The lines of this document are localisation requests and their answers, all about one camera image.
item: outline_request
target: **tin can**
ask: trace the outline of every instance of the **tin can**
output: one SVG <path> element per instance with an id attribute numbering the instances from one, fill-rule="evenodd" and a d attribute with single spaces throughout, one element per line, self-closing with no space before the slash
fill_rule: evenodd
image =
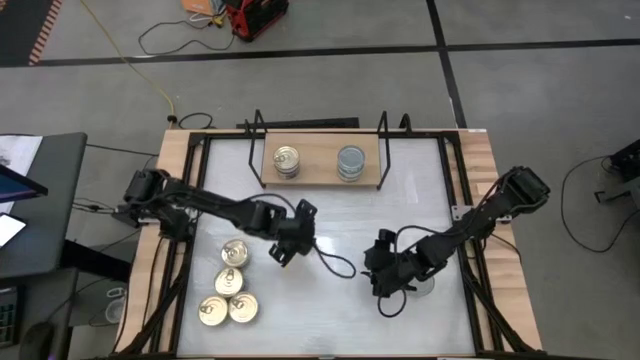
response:
<path id="1" fill-rule="evenodd" d="M 236 268 L 224 268 L 216 275 L 215 287 L 218 294 L 223 297 L 232 297 L 242 289 L 244 279 L 242 273 Z"/>
<path id="2" fill-rule="evenodd" d="M 293 179 L 300 172 L 300 155 L 291 146 L 283 146 L 273 153 L 273 165 L 282 179 Z"/>
<path id="3" fill-rule="evenodd" d="M 249 261 L 249 250 L 244 241 L 236 239 L 224 244 L 222 247 L 222 260 L 231 267 L 242 267 Z"/>
<path id="4" fill-rule="evenodd" d="M 243 291 L 229 300 L 229 316 L 239 323 L 251 321 L 258 313 L 258 300 L 252 294 Z"/>
<path id="5" fill-rule="evenodd" d="M 198 307 L 200 321 L 207 326 L 216 326 L 227 317 L 227 300 L 221 296 L 211 296 L 204 299 Z"/>
<path id="6" fill-rule="evenodd" d="M 338 152 L 338 177 L 344 182 L 354 182 L 364 171 L 364 151 L 355 145 L 347 145 Z"/>

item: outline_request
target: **concrete floor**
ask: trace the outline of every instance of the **concrete floor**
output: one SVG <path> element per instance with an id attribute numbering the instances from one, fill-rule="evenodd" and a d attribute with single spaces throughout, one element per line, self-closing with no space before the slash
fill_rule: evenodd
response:
<path id="1" fill-rule="evenodd" d="M 142 55 L 137 36 L 158 21 L 186 18 L 174 0 L 88 0 L 125 55 Z M 438 0 L 448 44 L 637 38 L 637 1 Z M 154 34 L 162 51 L 194 38 L 190 30 Z M 212 45 L 228 33 L 197 34 Z M 290 12 L 251 44 L 228 51 L 388 45 L 433 45 L 423 0 L 292 0 Z M 197 46 L 183 53 L 202 53 Z M 67 0 L 43 59 L 114 57 L 77 0 Z M 552 200 L 518 219 L 515 234 L 544 348 L 554 354 L 637 359 L 640 342 L 640 221 L 607 254 L 588 253 L 564 232 L 559 186 L 588 157 L 608 154 L 640 136 L 640 48 L 601 47 L 451 53 L 466 121 L 487 128 L 501 171 L 531 166 Z M 358 116 L 363 127 L 388 110 L 417 127 L 455 127 L 437 53 L 157 63 L 138 66 L 174 98 L 179 114 L 206 111 L 217 127 L 234 127 L 260 108 L 267 121 Z M 84 131 L 102 145 L 157 152 L 167 106 L 125 65 L 0 69 L 2 132 Z M 115 204 L 145 156 L 88 149 L 78 196 Z M 604 246 L 632 210 L 622 200 L 595 204 L 592 192 L 615 182 L 587 166 L 572 180 L 566 210 L 578 236 Z M 100 246 L 129 229 L 110 218 L 74 214 L 69 237 Z M 131 256 L 133 243 L 118 256 Z M 104 304 L 112 284 L 84 295 L 78 323 Z M 105 355 L 115 327 L 74 330 L 69 358 Z"/>

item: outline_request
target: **white paper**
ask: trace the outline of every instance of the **white paper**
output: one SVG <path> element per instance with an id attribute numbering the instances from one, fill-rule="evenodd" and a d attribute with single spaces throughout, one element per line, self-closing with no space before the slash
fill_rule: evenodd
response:
<path id="1" fill-rule="evenodd" d="M 0 136 L 0 165 L 26 176 L 36 157 L 42 136 Z M 9 213 L 13 202 L 0 204 L 0 213 Z"/>

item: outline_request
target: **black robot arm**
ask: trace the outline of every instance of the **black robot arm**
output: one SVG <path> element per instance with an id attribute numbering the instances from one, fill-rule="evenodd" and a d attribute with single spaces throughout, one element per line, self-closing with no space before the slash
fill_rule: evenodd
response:
<path id="1" fill-rule="evenodd" d="M 549 188 L 525 167 L 511 169 L 489 192 L 493 189 L 493 195 L 487 194 L 476 209 L 467 212 L 450 229 L 427 235 L 399 254 L 390 250 L 396 243 L 396 234 L 381 229 L 374 246 L 365 251 L 365 267 L 369 270 L 373 295 L 389 297 L 398 290 L 409 290 L 408 284 L 414 278 L 425 281 L 442 270 L 460 244 L 488 237 L 497 219 L 531 213 L 549 198 Z"/>
<path id="2" fill-rule="evenodd" d="M 140 216 L 158 219 L 161 236 L 174 241 L 193 239 L 195 226 L 187 208 L 229 220 L 251 236 L 277 241 L 269 254 L 283 267 L 296 253 L 307 255 L 316 241 L 317 209 L 306 200 L 300 201 L 294 217 L 287 218 L 285 207 L 252 198 L 232 200 L 184 184 L 162 170 L 136 171 L 124 200 L 119 212 L 130 221 Z"/>

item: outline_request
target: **computer screen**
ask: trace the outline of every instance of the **computer screen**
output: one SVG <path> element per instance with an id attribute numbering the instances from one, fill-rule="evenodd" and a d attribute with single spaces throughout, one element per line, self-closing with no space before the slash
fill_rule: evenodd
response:
<path id="1" fill-rule="evenodd" d="M 0 203 L 47 195 L 46 187 L 0 165 Z"/>

